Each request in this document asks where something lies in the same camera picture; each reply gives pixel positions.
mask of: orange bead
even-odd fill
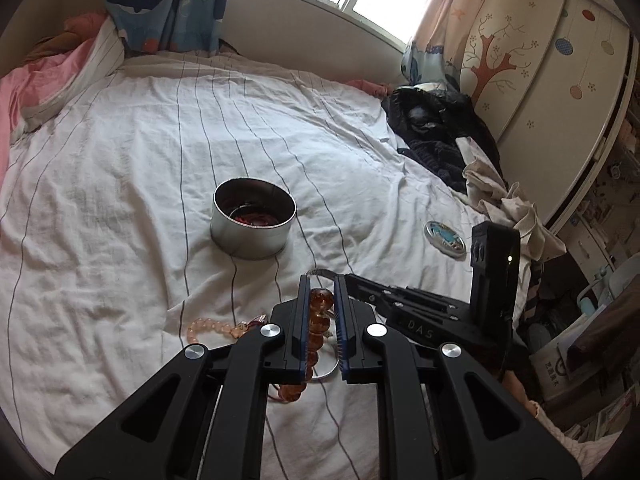
[[[326,288],[313,288],[310,299],[309,307],[315,312],[326,312],[334,306],[334,295]]]
[[[291,393],[296,393],[297,392],[297,393],[301,394],[302,392],[304,392],[306,390],[306,383],[302,383],[302,384],[285,384],[285,386],[287,387],[287,391],[289,391]]]
[[[285,402],[295,402],[300,398],[300,392],[291,390],[291,387],[292,385],[290,384],[284,384],[280,387],[278,390],[278,396],[281,400],[284,400]]]
[[[308,350],[310,352],[316,352],[322,348],[324,344],[324,337],[322,334],[309,334],[309,345]]]
[[[331,319],[321,312],[311,311],[309,315],[309,332],[312,334],[323,334],[331,326]]]
[[[244,331],[241,328],[235,326],[231,329],[230,334],[231,337],[238,339],[240,336],[242,336],[242,334],[244,334]]]
[[[320,359],[320,356],[318,355],[318,352],[309,352],[306,354],[306,366],[307,367],[311,367],[311,366],[316,366],[318,364],[318,360]]]

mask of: shelf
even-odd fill
[[[634,167],[634,169],[636,171],[640,171],[640,160],[638,160],[636,156],[624,146],[620,146],[620,151],[622,152],[625,159]]]
[[[626,118],[629,119],[634,128],[640,129],[640,119],[630,109],[626,111]]]

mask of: blue curtain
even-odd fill
[[[106,0],[129,49],[217,51],[226,0]]]

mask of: bed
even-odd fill
[[[468,300],[468,257],[422,228],[443,221],[469,241],[486,218],[396,148],[364,92],[196,52],[126,59],[22,136],[0,190],[0,406],[38,462],[53,471],[184,347],[191,321],[269,313],[311,269]],[[213,191],[238,176],[296,200],[273,258],[231,258],[210,239]],[[270,402],[262,478],[376,478],[375,395],[334,374]]]

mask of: tree decal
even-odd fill
[[[465,50],[465,60],[462,68],[468,68],[471,70],[478,80],[476,83],[476,89],[471,95],[471,101],[474,106],[478,102],[478,99],[486,86],[489,84],[495,84],[497,89],[503,94],[507,89],[515,90],[516,87],[510,80],[505,78],[495,79],[495,77],[499,73],[507,70],[520,70],[520,75],[523,78],[529,77],[527,68],[531,66],[531,62],[527,61],[523,64],[516,64],[513,62],[513,59],[515,56],[523,57],[528,50],[538,47],[538,42],[533,40],[529,46],[525,46],[525,43],[522,43],[522,46],[512,48],[508,52],[503,52],[500,48],[499,42],[504,38],[511,38],[511,34],[524,34],[524,25],[514,27],[511,23],[512,17],[505,16],[507,24],[503,28],[496,30],[493,34],[486,36],[486,24],[492,18],[493,16],[491,14],[487,14],[484,18],[480,19],[478,34],[472,34],[469,36],[469,50]]]

